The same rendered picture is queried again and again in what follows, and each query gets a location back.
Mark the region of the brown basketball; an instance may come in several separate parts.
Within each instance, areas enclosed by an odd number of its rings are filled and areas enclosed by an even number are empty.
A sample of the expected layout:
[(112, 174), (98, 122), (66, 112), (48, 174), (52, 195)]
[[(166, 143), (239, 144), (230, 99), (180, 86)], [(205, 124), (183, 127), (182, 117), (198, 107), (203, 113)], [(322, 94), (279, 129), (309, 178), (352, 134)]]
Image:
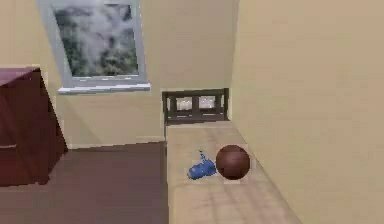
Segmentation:
[(226, 145), (216, 155), (217, 171), (228, 180), (239, 180), (250, 170), (250, 156), (238, 145)]

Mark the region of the beige bed with dark headboard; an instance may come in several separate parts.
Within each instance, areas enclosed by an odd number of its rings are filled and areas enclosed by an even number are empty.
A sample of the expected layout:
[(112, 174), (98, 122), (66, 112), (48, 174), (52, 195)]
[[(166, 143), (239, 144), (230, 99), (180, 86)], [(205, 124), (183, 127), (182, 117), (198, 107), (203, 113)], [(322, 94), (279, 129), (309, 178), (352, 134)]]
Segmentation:
[(248, 147), (228, 118), (229, 90), (162, 93), (168, 150), (170, 224), (302, 224), (255, 157), (240, 180), (216, 173), (190, 178), (200, 155)]

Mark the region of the dark red wooden dresser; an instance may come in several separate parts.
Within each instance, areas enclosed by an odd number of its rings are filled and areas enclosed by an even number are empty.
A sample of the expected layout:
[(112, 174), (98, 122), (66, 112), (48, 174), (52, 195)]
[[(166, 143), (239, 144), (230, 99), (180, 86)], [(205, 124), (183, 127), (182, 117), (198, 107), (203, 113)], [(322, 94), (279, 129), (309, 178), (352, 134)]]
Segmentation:
[(0, 68), (0, 187), (46, 184), (67, 152), (41, 70)]

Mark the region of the blue toy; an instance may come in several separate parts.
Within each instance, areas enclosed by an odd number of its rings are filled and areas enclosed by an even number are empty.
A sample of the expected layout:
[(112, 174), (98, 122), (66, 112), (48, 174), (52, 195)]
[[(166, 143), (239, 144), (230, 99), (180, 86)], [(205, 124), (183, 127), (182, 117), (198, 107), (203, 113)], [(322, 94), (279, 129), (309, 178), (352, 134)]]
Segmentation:
[(187, 177), (192, 180), (197, 180), (203, 177), (214, 175), (217, 170), (215, 163), (208, 159), (202, 151), (199, 151), (201, 161), (189, 168)]

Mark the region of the grey framed window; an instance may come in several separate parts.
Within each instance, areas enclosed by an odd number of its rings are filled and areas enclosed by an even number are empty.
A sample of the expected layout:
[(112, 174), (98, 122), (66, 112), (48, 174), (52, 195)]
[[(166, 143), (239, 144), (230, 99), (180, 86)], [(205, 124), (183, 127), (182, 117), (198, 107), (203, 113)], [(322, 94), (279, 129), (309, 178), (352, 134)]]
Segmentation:
[(140, 0), (35, 0), (65, 95), (149, 91)]

